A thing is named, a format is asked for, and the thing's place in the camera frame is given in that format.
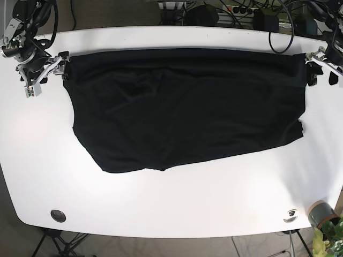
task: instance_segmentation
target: black cable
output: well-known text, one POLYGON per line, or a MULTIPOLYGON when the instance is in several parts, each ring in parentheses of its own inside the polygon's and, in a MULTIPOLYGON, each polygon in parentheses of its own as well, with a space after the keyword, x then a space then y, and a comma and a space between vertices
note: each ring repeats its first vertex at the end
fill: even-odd
POLYGON ((255 0, 252 0, 252 3, 253 3, 252 7, 256 6, 259 9, 261 9, 261 8, 258 6, 258 4, 263 5, 262 3, 255 1, 255 0))
POLYGON ((160 26, 160 25, 162 25, 162 21, 163 20, 163 17, 162 17, 162 14, 161 14, 161 20, 160 20, 160 22, 158 23, 158 26, 160 26))
POLYGON ((246 15, 244 15, 243 17, 240 17, 238 20, 244 19, 246 16, 251 15, 250 13, 247 13, 246 15))
POLYGON ((49 57, 51 57, 51 54, 49 54, 48 52, 46 52, 43 48, 42 48, 42 45, 38 45, 36 44, 36 42, 34 41, 34 39, 32 38, 32 35, 31 33, 28 31, 27 29, 27 1, 25 1, 25 4, 24 4, 24 30, 25 30, 25 35, 26 37, 33 43, 33 45, 35 47, 37 47, 39 50, 45 52, 46 55, 48 55, 49 57))
POLYGON ((54 21, 54 30, 53 30, 53 35, 50 39, 50 43, 48 43, 44 48, 48 49, 49 47, 51 47, 53 45, 53 43, 55 42, 55 38, 56 38, 56 34, 57 34, 57 27, 58 27, 58 8, 57 8, 57 2, 56 0, 51 0, 53 3, 53 7, 54 7, 54 13, 55 13, 55 21, 54 21))
POLYGON ((75 18, 75 13, 74 13, 74 8, 73 8, 73 0, 70 0, 70 10, 71 10, 71 15, 73 16, 74 20, 74 26, 72 31, 76 28, 76 18, 75 18))
MULTIPOLYGON (((235 2, 235 3, 237 3, 237 4, 239 4, 240 6, 246 7, 246 8, 249 8, 249 6, 250 6, 250 3, 249 3, 248 5, 244 5, 244 4, 242 4, 242 3, 240 3, 240 2, 238 2, 238 1, 236 1, 236 0, 231 0, 231 1, 233 1, 233 2, 235 2)), ((252 7, 256 6, 257 8, 260 9, 260 7, 259 7, 256 3, 259 3, 259 4, 263 5, 262 3, 258 2, 258 1, 255 1, 255 0, 251 0, 251 1, 253 2, 252 7)))
POLYGON ((264 2, 264 4, 263 4, 263 8, 266 8, 268 6, 269 6, 269 0, 266 0, 266 2, 264 2))
POLYGON ((274 8, 273 8, 273 7, 274 7, 274 3, 275 3, 275 0, 272 1, 272 4, 271 4, 271 6, 270 6, 270 8, 272 9, 272 11, 274 11, 274 8))
POLYGON ((319 29, 319 31, 321 32, 321 34, 323 34, 323 31, 317 26, 317 28, 319 29))
POLYGON ((232 18, 232 23, 231 23, 231 26, 232 26, 232 27, 234 27, 234 26, 236 25, 236 20, 235 20, 234 15, 233 15, 232 13, 229 13, 229 12, 227 12, 227 11, 225 11, 225 10, 223 10, 223 9, 217 8, 217 7, 216 7, 216 9, 217 9, 217 10, 220 10, 220 11, 222 11, 222 12, 227 13, 227 14, 232 18))
POLYGON ((293 12, 294 10, 297 10, 297 9, 303 8, 304 6, 306 6, 306 5, 304 4, 304 5, 301 5, 301 6, 299 6, 299 7, 293 8, 293 9, 291 9, 291 11, 293 12))
POLYGON ((49 56, 43 56, 43 57, 40 57, 40 58, 36 59, 35 61, 38 61, 38 60, 41 60, 41 59, 46 59, 46 60, 48 60, 49 58, 50 58, 49 56))
POLYGON ((248 8, 250 7, 250 4, 252 4, 251 7, 253 7, 253 0, 250 0, 250 1, 249 1, 248 8))
POLYGON ((285 50, 279 52, 279 51, 276 51, 274 48, 273 48, 273 45, 272 45, 272 40, 271 40, 271 36, 272 36, 272 33, 269 32, 269 36, 268 36, 268 41, 269 41, 269 46, 270 48, 272 49, 272 51, 278 55, 281 55, 283 53, 285 53, 292 45, 293 43, 293 40, 294 40, 294 23, 293 23, 293 19, 292 19, 292 15, 291 13, 289 12, 289 9, 287 8, 287 6, 282 2, 282 0, 278 0, 279 3, 282 5, 282 7, 285 9, 285 11, 287 12, 287 16, 288 16, 288 19, 289 19, 289 22, 290 22, 290 25, 292 27, 292 35, 290 37, 290 42, 288 44, 288 46, 286 47, 285 50))
POLYGON ((237 3, 237 4, 241 5, 241 6, 247 7, 246 5, 240 3, 240 2, 238 2, 238 1, 236 1, 236 0, 231 0, 231 1, 237 3))
POLYGON ((317 2, 315 0, 294 0, 294 1, 290 2, 290 3, 288 3, 287 5, 291 5, 291 4, 299 3, 299 2, 312 2, 312 3, 316 3, 318 5, 321 5, 322 7, 326 8, 328 12, 330 11, 331 15, 334 16, 334 18, 337 19, 337 15, 323 2, 317 2))
POLYGON ((241 8, 242 6, 244 6, 245 5, 245 1, 246 0, 244 0, 243 3, 238 8, 241 8))
MULTIPOLYGON (((220 1, 224 6, 226 6, 226 4, 225 4, 222 0, 219 0, 219 1, 220 1)), ((233 19, 235 19, 235 20, 237 21, 237 23, 241 26, 241 28, 244 29, 244 27, 242 26, 242 24, 240 23, 240 21, 237 20, 236 16, 232 13, 232 11, 230 11, 229 9, 227 9, 227 10, 228 10, 229 13, 232 14, 233 19)))
POLYGON ((310 251, 310 249, 307 247, 307 244, 305 243, 304 239, 302 238, 301 234, 299 233, 299 230, 298 230, 296 233, 298 234, 298 236, 299 236, 299 238, 300 238, 302 244, 304 245, 304 247, 305 247, 307 253, 309 254, 309 256, 310 256, 310 257, 313 257, 313 256, 312 256, 312 253, 311 253, 311 251, 310 251))
POLYGON ((183 8, 184 12, 187 14, 187 9, 186 9, 186 7, 184 7, 184 4, 182 5, 182 8, 183 8))
POLYGON ((267 257, 276 257, 276 256, 282 255, 282 254, 284 254, 284 253, 288 253, 288 256, 289 256, 289 257, 292 256, 292 254, 291 254, 289 251, 283 250, 283 251, 281 251, 281 252, 274 253, 274 254, 269 255, 269 256, 267 256, 267 257))

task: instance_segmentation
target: white table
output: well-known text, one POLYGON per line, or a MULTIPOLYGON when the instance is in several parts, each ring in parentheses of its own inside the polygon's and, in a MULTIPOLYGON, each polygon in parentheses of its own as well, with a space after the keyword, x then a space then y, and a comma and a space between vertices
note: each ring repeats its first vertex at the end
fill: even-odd
MULTIPOLYGON (((277 49, 289 36, 273 35, 277 49)), ((288 54, 321 41, 296 37, 288 54)), ((50 53, 205 47, 271 52, 267 33, 205 27, 124 27, 60 33, 50 53)), ((343 89, 328 71, 307 88, 304 138, 259 153, 174 167, 165 172, 101 171, 72 130, 73 108, 62 79, 49 76, 27 99, 14 70, 0 59, 0 163, 18 217, 26 224, 93 234, 199 238, 308 227, 306 209, 335 206, 343 184, 343 89), (50 216, 66 215, 64 223, 50 216), (283 218, 300 212, 293 223, 283 218)))

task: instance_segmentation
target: plant pot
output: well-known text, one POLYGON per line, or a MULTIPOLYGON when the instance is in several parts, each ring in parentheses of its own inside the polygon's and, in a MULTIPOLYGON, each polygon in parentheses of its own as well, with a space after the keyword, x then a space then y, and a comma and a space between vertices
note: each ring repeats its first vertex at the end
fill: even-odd
POLYGON ((337 225, 340 218, 331 206, 324 201, 315 202, 308 210, 307 217, 311 226, 321 229, 325 221, 331 221, 334 225, 337 225))

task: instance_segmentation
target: black cloth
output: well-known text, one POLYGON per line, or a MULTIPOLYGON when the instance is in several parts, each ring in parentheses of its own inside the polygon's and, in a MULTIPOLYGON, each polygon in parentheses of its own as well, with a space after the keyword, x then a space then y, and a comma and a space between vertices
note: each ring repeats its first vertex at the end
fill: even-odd
POLYGON ((165 170, 303 136, 305 55, 222 49, 70 58, 74 133, 103 171, 165 170))

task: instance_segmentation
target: cable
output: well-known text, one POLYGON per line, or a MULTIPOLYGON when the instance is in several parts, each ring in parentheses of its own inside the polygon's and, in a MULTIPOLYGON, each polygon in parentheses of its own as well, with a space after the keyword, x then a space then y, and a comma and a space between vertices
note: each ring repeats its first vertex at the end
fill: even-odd
POLYGON ((75 30, 76 28, 76 18, 75 18, 75 13, 74 13, 74 8, 73 8, 73 0, 70 0, 70 10, 71 10, 71 15, 73 16, 73 20, 74 20, 74 26, 73 26, 73 30, 75 30))
POLYGON ((285 234, 279 235, 277 232, 275 232, 279 237, 283 237, 285 234))
POLYGON ((196 4, 197 4, 197 2, 190 3, 189 6, 186 7, 186 10, 193 8, 196 4))
POLYGON ((231 1, 237 3, 237 4, 241 5, 241 6, 247 7, 246 5, 240 3, 240 2, 238 2, 238 1, 236 1, 236 0, 231 0, 231 1))
POLYGON ((304 6, 306 6, 306 5, 304 4, 304 5, 301 5, 301 6, 299 6, 299 7, 296 7, 296 8, 294 8, 294 9, 291 9, 291 11, 293 12, 294 10, 297 10, 297 9, 303 8, 304 6))
POLYGON ((321 34, 323 34, 323 31, 317 26, 318 30, 321 32, 321 34))
MULTIPOLYGON (((226 6, 226 4, 222 1, 222 0, 219 0, 224 6, 226 6)), ((230 11, 229 9, 227 9, 228 10, 228 12, 229 13, 231 13, 232 14, 232 16, 233 16, 233 19, 235 19, 236 21, 237 21, 237 23, 241 26, 241 28, 243 28, 244 29, 244 27, 242 26, 242 24, 240 23, 240 21, 239 20, 237 20, 237 18, 235 17, 235 15, 232 13, 232 11, 230 11)))
POLYGON ((232 243, 234 244, 234 247, 235 247, 235 249, 236 249, 237 256, 238 256, 238 257, 241 257, 241 255, 240 255, 240 253, 239 253, 239 251, 238 251, 238 249, 237 249, 237 246, 236 246, 236 244, 235 244, 234 237, 231 237, 231 240, 232 240, 232 243))
POLYGON ((51 54, 49 54, 48 52, 46 52, 43 48, 42 45, 38 46, 38 44, 36 44, 36 42, 34 41, 34 39, 31 37, 31 33, 28 31, 27 29, 27 1, 25 1, 24 4, 24 30, 25 30, 25 35, 26 37, 33 43, 33 45, 35 47, 37 47, 39 50, 43 51, 46 53, 46 55, 48 55, 49 57, 51 57, 51 54))
POLYGON ((261 9, 261 8, 258 6, 258 4, 260 4, 261 7, 263 8, 263 5, 264 5, 264 4, 262 4, 262 3, 258 2, 258 1, 255 1, 255 0, 252 0, 252 2, 253 2, 253 6, 252 6, 252 7, 256 6, 257 8, 261 9))
POLYGON ((272 40, 271 40, 271 35, 272 35, 272 33, 269 32, 268 41, 269 41, 270 48, 273 50, 274 53, 276 53, 276 54, 278 54, 278 55, 281 55, 281 54, 285 53, 285 52, 291 47, 291 45, 292 45, 292 43, 293 43, 293 40, 294 40, 294 34, 295 34, 295 33, 294 33, 294 23, 293 23, 292 15, 290 14, 290 12, 289 12, 287 6, 282 2, 282 0, 278 0, 278 1, 279 1, 279 3, 282 5, 282 7, 285 9, 285 11, 287 12, 287 16, 288 16, 290 25, 291 25, 291 27, 292 27, 292 35, 291 35, 291 37, 290 37, 289 44, 288 44, 288 46, 286 47, 286 49, 283 50, 283 51, 281 51, 281 52, 276 51, 276 50, 273 48, 272 40))
POLYGON ((248 13, 248 14, 244 15, 243 17, 240 17, 238 20, 244 19, 248 15, 251 15, 251 14, 248 13))
POLYGON ((56 38, 56 34, 57 34, 57 27, 58 27, 58 8, 57 8, 57 2, 56 0, 51 0, 53 3, 53 7, 54 7, 54 13, 55 13, 55 21, 54 21, 54 30, 53 30, 53 35, 50 39, 50 43, 48 43, 44 48, 48 49, 49 47, 51 47, 53 45, 53 43, 55 42, 55 38, 56 38))
MULTIPOLYGON (((287 0, 284 2, 284 4, 288 4, 290 2, 290 0, 287 0)), ((275 0, 272 1, 272 4, 271 4, 271 9, 273 12, 280 12, 282 9, 283 9, 283 6, 274 6, 274 3, 275 3, 275 0)))
MULTIPOLYGON (((281 0, 277 0, 277 1, 281 4, 282 8, 287 12, 287 16, 288 16, 289 22, 290 22, 291 27, 292 27, 292 35, 291 35, 290 42, 289 42, 287 48, 286 48, 284 51, 278 52, 278 51, 276 51, 276 50, 273 48, 273 46, 272 46, 272 42, 271 42, 271 34, 272 34, 272 33, 269 32, 269 45, 270 45, 271 49, 273 50, 273 52, 276 53, 276 54, 283 54, 283 53, 285 53, 285 52, 291 47, 291 45, 292 45, 292 43, 293 43, 293 40, 294 40, 294 34, 295 34, 295 33, 294 33, 294 23, 293 23, 293 20, 292 20, 291 13, 289 12, 289 10, 288 10, 288 8, 287 8, 288 6, 291 6, 292 4, 295 4, 295 3, 314 2, 314 3, 318 4, 318 5, 321 5, 321 6, 325 7, 325 8, 327 9, 328 12, 331 12, 331 14, 332 14, 335 18, 337 18, 336 14, 335 14, 334 12, 332 12, 332 10, 331 10, 326 4, 321 3, 321 2, 317 2, 317 1, 314 1, 314 0, 294 0, 294 1, 292 1, 292 2, 288 2, 287 4, 284 4, 281 0)), ((338 28, 338 24, 336 24, 336 30, 335 30, 335 33, 334 33, 333 38, 335 38, 335 36, 336 36, 336 34, 337 34, 337 28, 338 28)))
POLYGON ((242 3, 238 8, 241 8, 241 7, 245 4, 245 1, 246 1, 246 0, 244 0, 243 3, 242 3))
POLYGON ((264 2, 264 4, 263 4, 263 8, 266 8, 266 7, 268 7, 269 6, 269 0, 266 0, 266 2, 264 2))
POLYGON ((184 7, 184 4, 182 5, 182 8, 183 8, 184 12, 187 14, 187 9, 186 9, 186 7, 184 7))

